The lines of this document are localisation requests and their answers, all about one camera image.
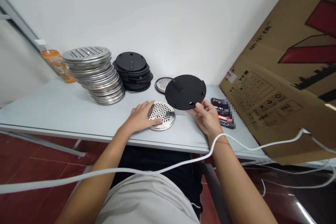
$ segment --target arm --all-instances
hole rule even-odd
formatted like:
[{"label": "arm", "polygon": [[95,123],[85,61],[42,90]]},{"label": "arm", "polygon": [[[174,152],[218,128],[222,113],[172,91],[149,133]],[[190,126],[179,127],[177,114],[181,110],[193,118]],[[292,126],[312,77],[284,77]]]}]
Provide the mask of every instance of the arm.
[{"label": "arm", "polygon": [[[211,146],[215,137],[223,133],[216,108],[207,100],[197,103],[191,113],[196,117]],[[241,166],[225,136],[216,141],[213,158],[217,175],[235,224],[276,224],[272,212]]]},{"label": "arm", "polygon": [[[152,102],[144,102],[132,109],[127,121],[118,129],[91,171],[118,167],[126,143],[137,131],[161,123],[160,119],[148,120]],[[56,224],[94,223],[103,207],[115,173],[99,175],[83,180],[63,208]]]}]

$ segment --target metal shelf frame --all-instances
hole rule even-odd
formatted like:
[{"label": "metal shelf frame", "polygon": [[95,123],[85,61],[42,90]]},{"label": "metal shelf frame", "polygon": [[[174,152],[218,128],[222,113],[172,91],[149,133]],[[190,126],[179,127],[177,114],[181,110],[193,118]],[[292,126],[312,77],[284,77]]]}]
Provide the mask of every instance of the metal shelf frame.
[{"label": "metal shelf frame", "polygon": [[0,20],[6,20],[23,38],[26,40],[36,53],[44,60],[54,73],[59,76],[47,61],[41,56],[40,51],[35,43],[35,39],[39,39],[33,30],[27,25],[24,19],[14,9],[8,0],[0,0]]}]

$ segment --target person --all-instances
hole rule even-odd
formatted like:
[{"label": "person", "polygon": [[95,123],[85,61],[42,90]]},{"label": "person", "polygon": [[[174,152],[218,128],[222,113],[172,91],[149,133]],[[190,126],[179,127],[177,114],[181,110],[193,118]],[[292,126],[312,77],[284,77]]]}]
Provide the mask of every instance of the person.
[{"label": "person", "polygon": [[[133,133],[162,122],[148,120],[153,103],[146,101],[132,109],[91,171],[118,166],[154,171],[190,159],[190,154],[184,152],[125,148]],[[223,133],[217,110],[204,100],[196,103],[190,113],[211,146],[215,137]],[[212,155],[232,222],[277,223],[225,136],[219,137]],[[187,164],[157,175],[109,173],[87,178],[73,193],[56,224],[199,223],[202,185],[200,177],[196,177],[192,165]]]}]

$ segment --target plastic bottle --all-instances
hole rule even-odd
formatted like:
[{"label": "plastic bottle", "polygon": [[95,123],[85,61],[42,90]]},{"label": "plastic bottle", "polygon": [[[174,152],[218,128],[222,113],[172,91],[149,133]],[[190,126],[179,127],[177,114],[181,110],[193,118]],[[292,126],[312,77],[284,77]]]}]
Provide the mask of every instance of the plastic bottle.
[{"label": "plastic bottle", "polygon": [[74,83],[76,79],[67,72],[65,63],[62,61],[61,54],[51,49],[45,40],[35,40],[42,57],[55,69],[66,83]]}]

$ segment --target dark pants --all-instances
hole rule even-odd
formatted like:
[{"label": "dark pants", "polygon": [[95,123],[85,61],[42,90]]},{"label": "dark pants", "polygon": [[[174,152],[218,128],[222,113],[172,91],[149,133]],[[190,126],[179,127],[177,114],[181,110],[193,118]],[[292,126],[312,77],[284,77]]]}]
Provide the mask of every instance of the dark pants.
[{"label": "dark pants", "polygon": [[[190,159],[190,153],[187,152],[126,146],[118,167],[156,171]],[[190,202],[201,207],[199,209],[194,205],[192,206],[199,219],[203,212],[200,201],[203,189],[201,184],[202,173],[193,169],[192,164],[185,164],[162,174],[173,181]],[[133,173],[116,173],[111,188],[131,175]]]}]

